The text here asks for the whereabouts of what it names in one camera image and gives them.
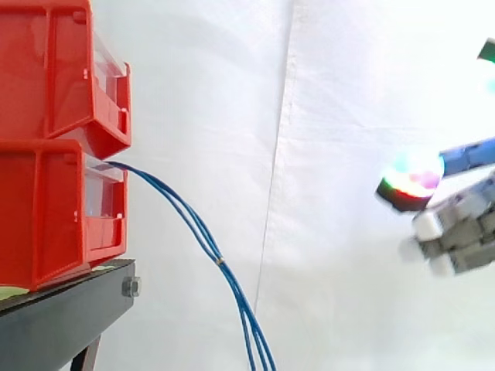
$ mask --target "blue wire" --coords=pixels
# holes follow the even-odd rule
[[[270,363],[271,369],[273,371],[276,371],[275,361],[273,360],[273,357],[271,355],[271,351],[268,347],[268,343],[266,342],[265,336],[263,335],[263,331],[261,330],[261,327],[259,326],[258,321],[256,320],[256,318],[254,316],[254,313],[251,309],[251,306],[249,305],[248,300],[246,299],[246,296],[245,296],[244,292],[242,291],[241,286],[239,285],[239,282],[237,281],[237,278],[234,276],[233,272],[230,270],[230,268],[224,262],[224,259],[222,257],[221,252],[220,252],[220,249],[217,246],[215,239],[213,238],[211,232],[208,230],[206,224],[203,222],[203,220],[200,218],[200,216],[173,189],[168,187],[163,181],[156,178],[155,176],[148,174],[146,172],[142,172],[141,170],[137,170],[136,168],[132,168],[129,165],[121,164],[119,162],[109,162],[109,164],[116,166],[116,167],[119,167],[119,168],[126,169],[126,170],[131,171],[131,172],[134,172],[136,175],[143,178],[147,183],[149,183],[158,192],[160,192],[164,197],[166,197],[167,200],[172,204],[172,206],[177,211],[177,213],[182,217],[184,222],[191,229],[196,240],[198,241],[200,246],[203,248],[205,253],[208,255],[208,257],[212,261],[214,261],[215,263],[218,264],[218,266],[220,267],[220,270],[224,274],[225,278],[227,279],[228,284],[230,285],[230,288],[232,289],[232,291],[234,293],[234,297],[236,299],[237,306],[238,306],[238,309],[239,309],[239,312],[241,315],[241,324],[242,324],[243,331],[244,331],[244,341],[246,343],[246,350],[247,350],[247,355],[249,358],[249,363],[250,363],[251,369],[256,370],[256,367],[255,367],[254,358],[252,355],[251,341],[250,341],[250,336],[248,333],[247,323],[246,323],[244,316],[247,317],[247,319],[251,325],[251,332],[252,332],[252,335],[254,337],[254,341],[256,343],[258,355],[260,356],[260,360],[261,360],[261,363],[263,365],[263,370],[268,370],[268,365],[265,361],[265,354],[266,354],[266,356],[268,357],[268,361]],[[211,251],[208,250],[207,246],[201,240],[200,234],[195,230],[195,228],[193,227],[193,224],[188,220],[188,218],[186,217],[184,212],[180,209],[179,205],[177,205],[173,199],[175,199],[182,207],[184,207],[184,209],[191,216],[194,223],[196,224],[196,226],[200,230],[201,236],[203,236],[203,238],[206,240],[207,245],[211,249]]]

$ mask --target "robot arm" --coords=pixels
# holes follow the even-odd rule
[[[478,58],[495,63],[495,41],[489,39]],[[415,239],[433,265],[447,262],[460,274],[490,264],[495,261],[495,172],[439,204],[428,203],[443,178],[495,164],[495,138],[442,151],[431,160],[441,164],[433,167],[441,172],[397,166],[377,194],[401,213],[418,212],[412,222]],[[418,184],[410,186],[413,181]]]

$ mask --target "black base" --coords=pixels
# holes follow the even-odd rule
[[[107,271],[0,301],[0,370],[55,371],[78,354],[82,360],[83,350],[134,304],[122,291],[135,276],[134,261],[106,265]]]
[[[381,199],[390,203],[392,207],[400,213],[421,211],[425,209],[430,199],[432,199],[431,197],[413,197],[400,192],[395,188],[392,188],[384,179],[381,180],[376,193]]]

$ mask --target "white fabric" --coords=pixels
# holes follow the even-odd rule
[[[279,370],[493,367],[495,268],[438,279],[406,264],[411,220],[374,198],[399,150],[493,135],[472,79],[490,2],[94,7],[133,68],[134,144],[119,159],[211,226]],[[143,291],[105,333],[97,369],[245,371],[224,279],[159,195],[131,177],[129,197]]]

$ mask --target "red plastic drawer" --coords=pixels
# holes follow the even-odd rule
[[[76,141],[0,141],[0,285],[36,290],[126,250],[127,174]]]
[[[93,30],[88,0],[0,0],[0,139],[131,144],[130,69]]]

